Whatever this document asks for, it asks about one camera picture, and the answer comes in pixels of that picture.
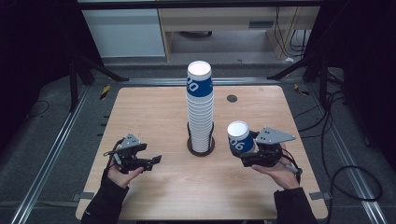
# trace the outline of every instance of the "table top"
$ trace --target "table top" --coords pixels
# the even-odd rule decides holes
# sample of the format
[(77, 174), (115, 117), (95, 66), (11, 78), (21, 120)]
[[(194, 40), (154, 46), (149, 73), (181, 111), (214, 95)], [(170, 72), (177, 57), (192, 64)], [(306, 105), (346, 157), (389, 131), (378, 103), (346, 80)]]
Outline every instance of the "table top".
[[(103, 154), (128, 133), (147, 143), (138, 158), (163, 155), (153, 170), (132, 181), (120, 219), (210, 220), (276, 219), (274, 192), (281, 190), (271, 177), (260, 174), (234, 157), (229, 149), (227, 126), (245, 121), (251, 131), (264, 126), (294, 134), (288, 151), (304, 170), (301, 186), (316, 218), (325, 218), (323, 200), (311, 201), (318, 183), (282, 89), (278, 86), (215, 86), (214, 151), (196, 157), (187, 148), (188, 111), (185, 87), (123, 88), (114, 104), (84, 192), (97, 192), (108, 157)], [(237, 97), (235, 103), (227, 96)], [(91, 200), (81, 199), (81, 218)]]

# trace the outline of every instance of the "printed number on cup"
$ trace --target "printed number on cup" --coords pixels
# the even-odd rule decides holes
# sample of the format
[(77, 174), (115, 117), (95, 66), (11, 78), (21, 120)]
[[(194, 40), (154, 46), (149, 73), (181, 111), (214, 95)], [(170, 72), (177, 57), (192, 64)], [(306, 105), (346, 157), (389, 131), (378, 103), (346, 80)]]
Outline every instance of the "printed number on cup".
[(189, 85), (190, 91), (196, 91), (199, 88), (199, 85), (195, 82), (192, 82), (192, 79), (190, 77), (187, 77), (187, 85)]
[(238, 141), (230, 139), (230, 144), (237, 150), (242, 150), (244, 149), (244, 144), (245, 143), (238, 143)]

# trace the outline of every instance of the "black sleeve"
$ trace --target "black sleeve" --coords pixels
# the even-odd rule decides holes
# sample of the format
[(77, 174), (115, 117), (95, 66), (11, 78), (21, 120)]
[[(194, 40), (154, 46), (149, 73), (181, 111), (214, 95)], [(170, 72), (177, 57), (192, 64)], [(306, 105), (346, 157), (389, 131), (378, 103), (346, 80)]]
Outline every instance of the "black sleeve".
[(115, 224), (119, 220), (122, 202), (129, 188), (121, 188), (104, 178), (101, 187), (82, 215), (81, 224)]
[(274, 193), (274, 197), (277, 224), (318, 223), (302, 188), (277, 191)]

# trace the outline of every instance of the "stack of paper cups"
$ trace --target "stack of paper cups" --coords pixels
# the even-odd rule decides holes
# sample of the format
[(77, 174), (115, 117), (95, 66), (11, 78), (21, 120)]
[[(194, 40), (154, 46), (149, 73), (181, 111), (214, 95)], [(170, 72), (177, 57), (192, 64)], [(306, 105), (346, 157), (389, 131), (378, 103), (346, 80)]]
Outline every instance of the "stack of paper cups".
[(202, 61), (190, 63), (186, 98), (191, 148), (194, 152), (206, 153), (211, 148), (213, 132), (214, 92), (209, 63)]

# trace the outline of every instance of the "white wall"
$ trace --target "white wall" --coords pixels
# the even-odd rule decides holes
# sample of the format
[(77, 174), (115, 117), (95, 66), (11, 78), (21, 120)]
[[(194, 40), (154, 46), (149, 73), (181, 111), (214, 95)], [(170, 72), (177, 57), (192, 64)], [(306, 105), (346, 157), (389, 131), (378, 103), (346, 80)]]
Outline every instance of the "white wall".
[(84, 10), (83, 14), (102, 58), (165, 56), (157, 9)]

